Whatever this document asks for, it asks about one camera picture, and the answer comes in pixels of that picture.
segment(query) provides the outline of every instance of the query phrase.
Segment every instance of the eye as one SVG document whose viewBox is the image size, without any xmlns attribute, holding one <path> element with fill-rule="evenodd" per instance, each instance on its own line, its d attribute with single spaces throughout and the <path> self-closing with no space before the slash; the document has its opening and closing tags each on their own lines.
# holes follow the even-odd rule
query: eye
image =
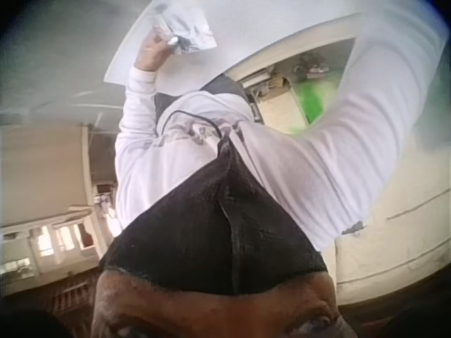
<svg viewBox="0 0 451 338">
<path fill-rule="evenodd" d="M 145 330 L 141 330 L 138 327 L 123 327 L 116 331 L 117 338 L 157 338 L 155 334 L 150 334 Z"/>
<path fill-rule="evenodd" d="M 318 317 L 302 323 L 299 327 L 292 329 L 289 333 L 289 337 L 297 337 L 301 334 L 311 334 L 324 331 L 330 326 L 330 319 L 327 317 Z"/>
</svg>

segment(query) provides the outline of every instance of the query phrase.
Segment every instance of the wall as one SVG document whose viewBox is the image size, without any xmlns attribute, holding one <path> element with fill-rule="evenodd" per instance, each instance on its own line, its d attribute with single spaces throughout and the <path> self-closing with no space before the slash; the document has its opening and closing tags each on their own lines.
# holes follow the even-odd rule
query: wall
<svg viewBox="0 0 451 338">
<path fill-rule="evenodd" d="M 87 204 L 81 127 L 8 127 L 1 136 L 2 226 Z"/>
<path fill-rule="evenodd" d="M 336 239 L 340 304 L 397 291 L 451 263 L 451 108 L 446 61 L 367 227 Z"/>
</svg>

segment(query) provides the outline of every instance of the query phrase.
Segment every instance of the forehead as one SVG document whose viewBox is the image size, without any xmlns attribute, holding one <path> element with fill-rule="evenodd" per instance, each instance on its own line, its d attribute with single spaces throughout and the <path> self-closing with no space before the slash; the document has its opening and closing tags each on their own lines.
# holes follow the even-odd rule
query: forehead
<svg viewBox="0 0 451 338">
<path fill-rule="evenodd" d="M 333 283 L 326 273 L 295 278 L 261 294 L 217 296 L 170 292 L 109 271 L 97 285 L 93 328 L 102 321 L 113 325 L 139 322 L 182 337 L 187 332 L 198 332 L 193 337 L 201 337 L 200 332 L 221 328 L 237 330 L 236 334 L 277 332 L 290 323 L 319 315 L 338 316 Z"/>
</svg>

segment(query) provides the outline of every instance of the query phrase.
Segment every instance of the window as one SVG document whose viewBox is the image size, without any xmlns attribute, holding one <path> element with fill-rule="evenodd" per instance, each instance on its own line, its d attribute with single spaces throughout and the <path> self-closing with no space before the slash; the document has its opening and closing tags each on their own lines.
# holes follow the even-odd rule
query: window
<svg viewBox="0 0 451 338">
<path fill-rule="evenodd" d="M 92 236 L 86 231 L 83 223 L 73 226 L 75 237 L 77 237 L 78 244 L 81 249 L 88 249 L 94 246 Z"/>
<path fill-rule="evenodd" d="M 39 247 L 40 255 L 41 257 L 53 255 L 54 248 L 51 245 L 49 229 L 45 226 L 41 228 L 41 231 L 41 235 L 37 238 L 37 245 Z M 57 229 L 55 233 L 58 238 L 58 245 L 61 251 L 70 251 L 75 248 L 72 235 L 70 234 L 68 227 L 61 227 L 60 229 Z"/>
<path fill-rule="evenodd" d="M 73 244 L 72 235 L 68 227 L 60 227 L 56 231 L 56 236 L 58 237 L 58 244 L 62 251 L 70 251 L 75 248 Z"/>
<path fill-rule="evenodd" d="M 51 246 L 49 230 L 47 227 L 42 227 L 41 231 L 41 235 L 37 238 L 37 245 L 39 247 L 41 257 L 53 255 L 54 249 Z"/>
<path fill-rule="evenodd" d="M 34 275 L 35 273 L 33 272 L 29 258 L 6 262 L 1 264 L 0 267 L 1 279 L 6 283 L 15 280 L 23 280 L 25 278 L 33 277 Z"/>
</svg>

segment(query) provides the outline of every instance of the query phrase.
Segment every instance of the white long-sleeve shirt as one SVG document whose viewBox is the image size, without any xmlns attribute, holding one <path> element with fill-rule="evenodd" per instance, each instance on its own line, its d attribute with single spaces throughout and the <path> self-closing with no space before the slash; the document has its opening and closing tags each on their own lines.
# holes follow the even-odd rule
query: white long-sleeve shirt
<svg viewBox="0 0 451 338">
<path fill-rule="evenodd" d="M 229 132 L 251 173 L 317 250 L 365 220 L 423 110 L 448 34 L 423 2 L 373 3 L 335 103 L 300 136 L 253 123 L 245 100 L 232 94 L 187 94 L 156 124 L 156 74 L 132 69 L 116 142 L 122 226 L 217 155 L 214 128 L 171 116 L 176 110 L 208 117 Z"/>
</svg>

